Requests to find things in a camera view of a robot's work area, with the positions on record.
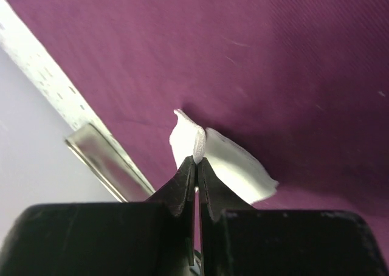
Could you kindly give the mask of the steel instrument tray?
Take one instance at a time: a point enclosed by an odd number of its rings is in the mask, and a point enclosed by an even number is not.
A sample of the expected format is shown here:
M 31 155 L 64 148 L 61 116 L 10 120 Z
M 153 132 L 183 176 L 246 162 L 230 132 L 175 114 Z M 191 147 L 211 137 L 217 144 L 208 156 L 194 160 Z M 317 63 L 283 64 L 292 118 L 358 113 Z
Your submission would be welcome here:
M 154 193 L 94 125 L 76 130 L 65 143 L 119 202 L 144 201 Z

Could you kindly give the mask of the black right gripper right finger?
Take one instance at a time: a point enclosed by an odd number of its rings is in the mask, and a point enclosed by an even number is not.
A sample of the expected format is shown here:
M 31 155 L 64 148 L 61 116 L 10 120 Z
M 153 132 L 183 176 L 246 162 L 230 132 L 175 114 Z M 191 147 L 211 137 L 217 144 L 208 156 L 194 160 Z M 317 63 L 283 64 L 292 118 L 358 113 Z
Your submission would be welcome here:
M 259 210 L 197 167 L 204 275 L 387 275 L 368 224 L 341 210 Z

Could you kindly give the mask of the purple cloth mat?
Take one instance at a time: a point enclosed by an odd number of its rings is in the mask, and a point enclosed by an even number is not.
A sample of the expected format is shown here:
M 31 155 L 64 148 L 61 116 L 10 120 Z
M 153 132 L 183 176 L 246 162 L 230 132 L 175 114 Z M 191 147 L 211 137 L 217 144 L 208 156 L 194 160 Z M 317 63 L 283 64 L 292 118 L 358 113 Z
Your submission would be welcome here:
M 150 182 L 175 109 L 246 148 L 273 206 L 388 213 L 388 0 L 7 0 Z

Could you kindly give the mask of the white gauze pad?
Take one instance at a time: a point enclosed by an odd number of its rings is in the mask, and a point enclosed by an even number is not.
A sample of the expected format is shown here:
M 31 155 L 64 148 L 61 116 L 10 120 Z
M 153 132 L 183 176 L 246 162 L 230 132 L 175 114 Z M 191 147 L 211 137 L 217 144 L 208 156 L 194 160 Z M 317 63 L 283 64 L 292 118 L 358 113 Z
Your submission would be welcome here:
M 278 182 L 248 151 L 213 128 L 205 132 L 205 157 L 228 188 L 249 204 L 276 193 Z
M 189 156 L 193 157 L 195 164 L 200 163 L 205 155 L 205 129 L 192 121 L 181 109 L 175 109 L 174 114 L 177 123 L 170 134 L 169 143 L 177 168 Z

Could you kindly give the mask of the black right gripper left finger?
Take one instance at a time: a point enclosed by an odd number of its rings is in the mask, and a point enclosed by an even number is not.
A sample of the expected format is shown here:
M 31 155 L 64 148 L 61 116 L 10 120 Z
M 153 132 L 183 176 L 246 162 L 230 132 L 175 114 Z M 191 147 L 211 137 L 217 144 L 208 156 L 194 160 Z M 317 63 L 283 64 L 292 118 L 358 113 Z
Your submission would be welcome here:
M 1 247 L 2 275 L 190 275 L 196 166 L 143 202 L 33 205 Z

